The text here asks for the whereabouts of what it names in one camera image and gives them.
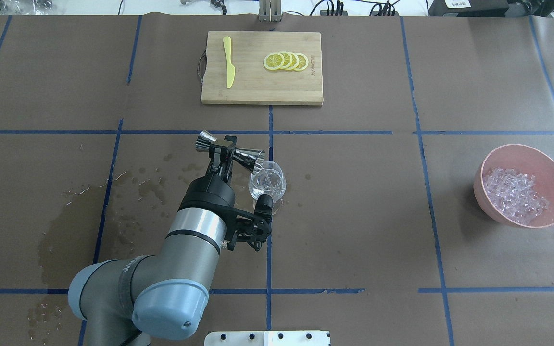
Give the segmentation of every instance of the metal stand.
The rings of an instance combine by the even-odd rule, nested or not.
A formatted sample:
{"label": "metal stand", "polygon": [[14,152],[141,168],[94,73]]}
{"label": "metal stand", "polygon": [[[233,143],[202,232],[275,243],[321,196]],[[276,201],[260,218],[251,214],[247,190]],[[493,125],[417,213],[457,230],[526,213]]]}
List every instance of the metal stand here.
{"label": "metal stand", "polygon": [[281,22],[281,0],[260,0],[260,22]]}

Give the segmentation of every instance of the metal jigger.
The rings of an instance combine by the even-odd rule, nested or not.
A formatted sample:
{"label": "metal jigger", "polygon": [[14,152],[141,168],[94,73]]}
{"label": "metal jigger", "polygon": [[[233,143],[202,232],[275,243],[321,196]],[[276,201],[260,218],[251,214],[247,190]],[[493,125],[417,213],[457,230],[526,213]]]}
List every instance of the metal jigger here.
{"label": "metal jigger", "polygon": [[[217,137],[209,131],[200,132],[196,140],[196,151],[208,153],[209,146],[216,140]],[[264,162],[265,157],[264,150],[235,148],[233,159],[251,173],[256,174],[262,169],[262,162]]]}

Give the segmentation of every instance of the lemon slice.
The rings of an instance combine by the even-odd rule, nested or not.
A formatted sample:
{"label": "lemon slice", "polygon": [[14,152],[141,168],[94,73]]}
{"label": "lemon slice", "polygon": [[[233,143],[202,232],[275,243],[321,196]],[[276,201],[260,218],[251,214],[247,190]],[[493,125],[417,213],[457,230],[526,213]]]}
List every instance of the lemon slice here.
{"label": "lemon slice", "polygon": [[288,66],[285,66],[283,67],[282,69],[283,70],[289,70],[289,71],[292,71],[294,70],[297,66],[299,66],[299,57],[297,55],[297,53],[290,53],[288,52],[288,54],[290,55],[290,64]]}
{"label": "lemon slice", "polygon": [[286,62],[281,53],[270,53],[264,58],[264,68],[270,71],[279,70]]}
{"label": "lemon slice", "polygon": [[279,54],[283,55],[283,65],[279,68],[280,70],[285,70],[286,68],[290,67],[292,65],[292,59],[293,54],[290,52],[279,52]]}
{"label": "lemon slice", "polygon": [[299,63],[294,68],[294,70],[295,71],[305,70],[305,68],[307,68],[307,66],[309,65],[309,59],[307,58],[307,56],[303,53],[296,53],[296,57],[297,57]]}

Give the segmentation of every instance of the white label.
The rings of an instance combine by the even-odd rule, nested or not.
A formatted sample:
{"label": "white label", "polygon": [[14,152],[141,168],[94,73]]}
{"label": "white label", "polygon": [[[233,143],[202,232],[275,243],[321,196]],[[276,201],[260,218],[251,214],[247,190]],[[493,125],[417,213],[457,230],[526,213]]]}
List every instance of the white label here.
{"label": "white label", "polygon": [[471,7],[469,0],[444,0],[449,9],[466,9]]}

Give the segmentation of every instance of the bowl of ice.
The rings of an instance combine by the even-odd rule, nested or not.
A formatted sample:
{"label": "bowl of ice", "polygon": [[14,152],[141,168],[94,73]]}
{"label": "bowl of ice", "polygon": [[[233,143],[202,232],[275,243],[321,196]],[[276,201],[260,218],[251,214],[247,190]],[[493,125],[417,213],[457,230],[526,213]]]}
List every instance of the bowl of ice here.
{"label": "bowl of ice", "polygon": [[473,191],[493,220],[520,228],[554,225],[554,161],[538,149],[507,144],[480,165]]}

